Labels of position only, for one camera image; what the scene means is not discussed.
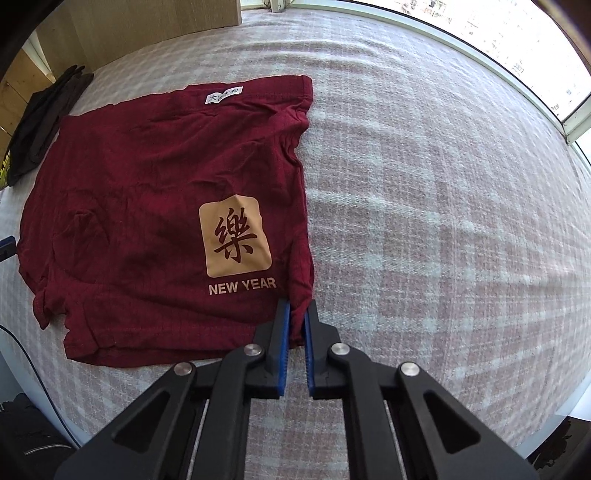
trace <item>wooden cabinet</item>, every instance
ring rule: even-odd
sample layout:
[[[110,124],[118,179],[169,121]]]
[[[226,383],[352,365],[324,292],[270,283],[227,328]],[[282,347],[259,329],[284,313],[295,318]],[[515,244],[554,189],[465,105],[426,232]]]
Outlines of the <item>wooden cabinet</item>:
[[[50,85],[51,81],[20,50],[0,80],[0,155],[4,155],[31,95]]]
[[[241,22],[239,0],[65,0],[37,27],[55,77],[94,71],[148,45]]]

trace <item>yellow fabric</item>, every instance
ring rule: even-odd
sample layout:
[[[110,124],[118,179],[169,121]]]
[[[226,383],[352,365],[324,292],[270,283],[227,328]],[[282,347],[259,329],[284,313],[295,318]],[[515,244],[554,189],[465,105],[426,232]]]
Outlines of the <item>yellow fabric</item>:
[[[8,187],[8,169],[10,168],[10,152],[6,153],[6,156],[0,164],[0,190]]]

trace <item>black cable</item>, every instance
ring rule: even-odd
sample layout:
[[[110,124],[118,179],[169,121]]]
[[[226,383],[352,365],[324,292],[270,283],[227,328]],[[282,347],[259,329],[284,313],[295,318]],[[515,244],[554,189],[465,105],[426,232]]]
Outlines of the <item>black cable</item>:
[[[60,421],[61,425],[64,427],[64,429],[66,430],[66,432],[68,432],[68,435],[70,436],[70,438],[72,439],[72,442],[74,442],[74,444],[80,448],[80,443],[78,443],[76,441],[76,439],[74,438],[74,436],[72,435],[72,432],[70,431],[70,429],[66,426],[66,423],[64,422],[64,420],[62,419],[60,413],[57,411],[56,405],[53,403],[53,400],[51,399],[51,397],[49,396],[49,393],[47,392],[47,389],[45,388],[45,385],[43,384],[43,381],[41,380],[41,377],[39,376],[39,373],[37,372],[37,369],[35,368],[35,365],[33,365],[33,361],[31,360],[31,357],[29,356],[29,354],[27,353],[27,351],[25,350],[25,348],[23,347],[23,345],[21,344],[21,342],[18,341],[18,338],[16,338],[14,336],[14,334],[8,330],[5,326],[0,325],[0,330],[4,330],[7,334],[9,334],[12,339],[17,343],[17,345],[21,348],[22,352],[25,354],[25,356],[27,357],[27,360],[29,360],[29,364],[31,365],[31,368],[33,369],[33,372],[35,373],[35,376],[37,377],[37,380],[39,380],[39,383],[41,384],[41,388],[43,389],[43,391],[45,392],[45,395],[47,396],[47,399],[49,400],[49,403],[51,404],[53,411],[56,412],[57,415],[57,419]]]

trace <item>red t-shirt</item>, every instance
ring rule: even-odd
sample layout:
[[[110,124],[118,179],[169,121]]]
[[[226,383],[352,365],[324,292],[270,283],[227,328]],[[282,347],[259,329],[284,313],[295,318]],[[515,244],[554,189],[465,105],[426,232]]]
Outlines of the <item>red t-shirt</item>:
[[[136,367],[250,343],[312,298],[302,165],[312,82],[191,85],[63,119],[25,205],[20,273],[68,358]]]

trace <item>plaid blanket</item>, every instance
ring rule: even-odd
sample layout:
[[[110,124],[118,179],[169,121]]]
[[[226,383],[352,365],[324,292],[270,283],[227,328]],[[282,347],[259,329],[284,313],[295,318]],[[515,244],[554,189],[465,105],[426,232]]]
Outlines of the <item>plaid blanket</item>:
[[[314,82],[297,154],[322,321],[374,360],[418,362],[519,444],[591,367],[588,171],[481,65],[334,12],[246,12],[239,27],[144,48],[96,72],[72,114],[275,74]],[[35,175],[2,195],[0,236],[18,234]],[[67,417],[95,433],[168,366],[68,361],[65,329],[39,329],[17,267],[0,268],[0,322]],[[286,397],[253,404],[246,477],[348,478],[340,404],[308,399],[302,349],[291,353]]]

